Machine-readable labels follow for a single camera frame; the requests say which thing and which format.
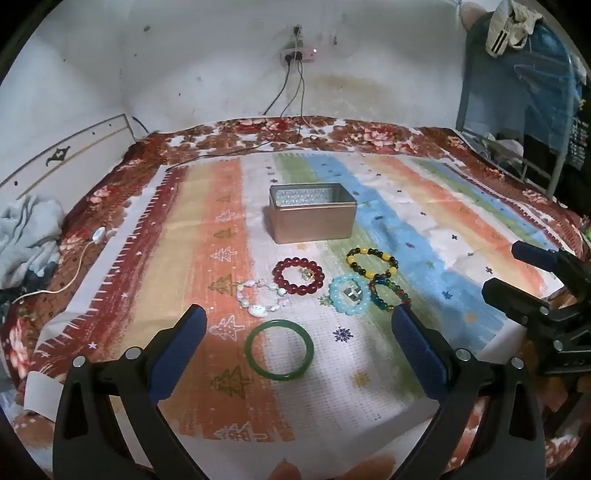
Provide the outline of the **green jade bangle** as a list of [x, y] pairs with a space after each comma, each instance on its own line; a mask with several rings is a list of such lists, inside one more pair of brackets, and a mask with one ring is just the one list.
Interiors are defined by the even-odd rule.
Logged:
[[300, 324], [273, 319], [253, 328], [245, 340], [245, 359], [253, 372], [276, 382], [304, 377], [315, 359], [315, 343]]

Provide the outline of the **gold ring charm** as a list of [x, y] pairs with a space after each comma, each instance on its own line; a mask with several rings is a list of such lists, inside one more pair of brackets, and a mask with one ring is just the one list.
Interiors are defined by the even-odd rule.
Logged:
[[311, 282], [312, 273], [310, 270], [301, 269], [300, 273], [301, 273], [301, 279], [303, 279], [305, 282]]

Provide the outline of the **blue metal rack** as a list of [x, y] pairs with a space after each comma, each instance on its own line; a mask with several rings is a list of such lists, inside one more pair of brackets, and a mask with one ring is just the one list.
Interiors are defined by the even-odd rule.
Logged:
[[524, 153], [522, 178], [534, 171], [547, 197], [554, 196], [567, 153], [582, 82], [575, 56], [540, 18], [521, 49], [506, 46], [491, 54], [488, 12], [468, 30], [464, 82], [456, 129], [481, 145], [509, 156], [503, 140], [515, 140]]

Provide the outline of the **grey crumpled cloth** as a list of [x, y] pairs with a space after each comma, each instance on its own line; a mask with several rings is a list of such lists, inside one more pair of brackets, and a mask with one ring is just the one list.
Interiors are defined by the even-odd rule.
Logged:
[[65, 215], [49, 197], [25, 195], [1, 208], [1, 289], [19, 287], [28, 275], [45, 276], [60, 259]]

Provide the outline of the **striped colourful mat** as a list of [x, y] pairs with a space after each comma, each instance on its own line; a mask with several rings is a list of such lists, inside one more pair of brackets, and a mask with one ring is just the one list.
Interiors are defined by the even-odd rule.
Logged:
[[[266, 223], [270, 186], [294, 183], [341, 183], [358, 203], [351, 237], [277, 244]], [[448, 158], [262, 154], [161, 168], [98, 247], [66, 309], [43, 327], [24, 406], [53, 418], [76, 355], [115, 359], [198, 304], [204, 341], [161, 407], [176, 432], [273, 442], [314, 427], [371, 430], [421, 394], [394, 344], [388, 306], [409, 300], [452, 345], [496, 349], [509, 323], [485, 304], [487, 280], [542, 297], [560, 287], [513, 258], [519, 240], [558, 243], [541, 214]], [[301, 379], [267, 380], [246, 362], [247, 335], [273, 319], [300, 324], [315, 343]]]

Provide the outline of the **white sneaker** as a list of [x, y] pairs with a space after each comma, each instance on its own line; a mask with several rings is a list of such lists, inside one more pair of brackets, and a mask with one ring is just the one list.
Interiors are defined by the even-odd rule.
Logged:
[[497, 58], [508, 48], [522, 50], [542, 19], [541, 13], [524, 4], [513, 0], [501, 1], [490, 19], [487, 53]]

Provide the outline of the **copper metal tin box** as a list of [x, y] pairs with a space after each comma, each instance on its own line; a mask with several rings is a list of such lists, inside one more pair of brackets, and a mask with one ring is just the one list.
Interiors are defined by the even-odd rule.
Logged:
[[266, 223], [277, 244], [351, 237], [358, 203], [341, 183], [270, 186]]

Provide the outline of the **white headboard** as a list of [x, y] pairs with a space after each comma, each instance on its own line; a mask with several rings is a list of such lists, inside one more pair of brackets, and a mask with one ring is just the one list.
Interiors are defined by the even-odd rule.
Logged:
[[1, 202], [39, 195], [57, 200], [69, 212], [120, 163], [134, 143], [123, 114], [91, 125], [47, 148], [3, 179]]

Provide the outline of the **white wall power strip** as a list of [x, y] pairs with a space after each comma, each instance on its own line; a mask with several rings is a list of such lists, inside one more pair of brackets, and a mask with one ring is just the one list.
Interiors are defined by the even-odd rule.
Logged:
[[283, 64], [287, 63], [287, 58], [290, 58], [291, 62], [304, 62], [311, 63], [315, 61], [318, 56], [318, 49], [315, 47], [288, 47], [280, 50], [280, 62]]

